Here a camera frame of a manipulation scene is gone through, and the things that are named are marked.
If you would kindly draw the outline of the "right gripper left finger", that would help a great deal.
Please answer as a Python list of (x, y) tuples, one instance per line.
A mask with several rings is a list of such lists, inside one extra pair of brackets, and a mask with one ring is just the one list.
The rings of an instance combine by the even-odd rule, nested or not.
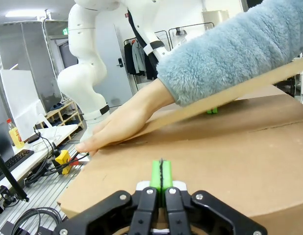
[(130, 235), (148, 235), (158, 211), (163, 161), (152, 163), (147, 187), (133, 195), (119, 190), (80, 214), (60, 223), (54, 235), (112, 235), (129, 228)]

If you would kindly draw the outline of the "person's left hand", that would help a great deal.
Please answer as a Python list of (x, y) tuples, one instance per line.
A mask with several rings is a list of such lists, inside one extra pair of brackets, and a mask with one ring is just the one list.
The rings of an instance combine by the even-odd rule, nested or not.
[(76, 145), (77, 152), (95, 153), (108, 144), (132, 137), (157, 110), (174, 102), (162, 81), (151, 82), (96, 126), (90, 138)]

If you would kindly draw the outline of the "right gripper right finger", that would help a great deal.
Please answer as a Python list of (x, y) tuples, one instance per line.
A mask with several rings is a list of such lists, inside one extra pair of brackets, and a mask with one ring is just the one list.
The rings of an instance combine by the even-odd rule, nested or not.
[(170, 161), (162, 161), (162, 192), (170, 234), (190, 235), (195, 227), (207, 235), (266, 235), (267, 229), (212, 194), (192, 195), (173, 185)]

